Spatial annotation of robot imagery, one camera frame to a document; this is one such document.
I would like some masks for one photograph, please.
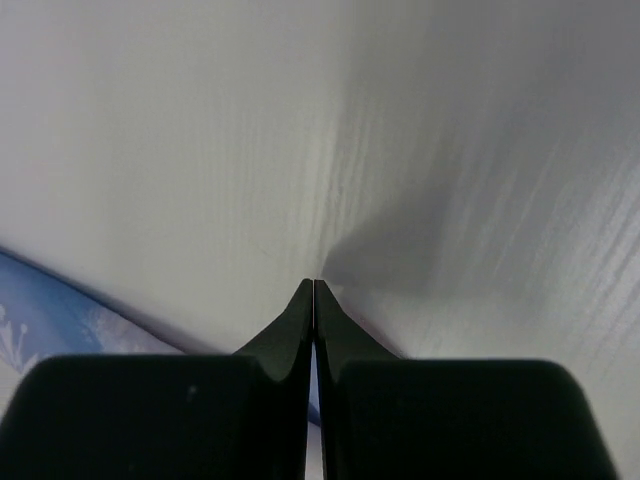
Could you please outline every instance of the blue patterned cloth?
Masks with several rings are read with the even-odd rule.
[[[0,254],[0,357],[24,374],[74,353],[180,353],[74,288]]]

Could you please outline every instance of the white surface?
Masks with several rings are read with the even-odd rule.
[[[322,480],[322,436],[320,428],[312,423],[307,426],[307,457],[305,480]]]
[[[639,21],[5,0],[0,245],[225,351],[324,271],[408,355],[564,363],[640,477]]]
[[[20,383],[20,374],[0,360],[0,417],[7,410],[13,393]]]

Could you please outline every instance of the black plastic part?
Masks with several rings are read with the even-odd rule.
[[[304,478],[312,292],[233,356],[42,362],[0,426],[0,475]]]
[[[325,478],[616,478],[559,365],[400,360],[315,282]]]

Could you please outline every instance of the snowflake pattern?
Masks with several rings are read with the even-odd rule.
[[[179,353],[174,347],[125,320],[98,307],[87,313],[84,324],[106,353]]]
[[[26,361],[22,359],[22,345],[29,328],[26,324],[21,324],[18,341],[14,343],[13,325],[5,319],[6,313],[4,306],[0,304],[0,357],[18,372],[26,373],[38,362],[38,354]]]

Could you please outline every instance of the textured white surface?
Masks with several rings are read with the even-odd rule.
[[[230,351],[320,272],[542,356],[640,477],[640,4],[5,0],[0,245]]]
[[[20,374],[0,361],[0,417],[4,415],[9,406],[18,383],[20,383]]]

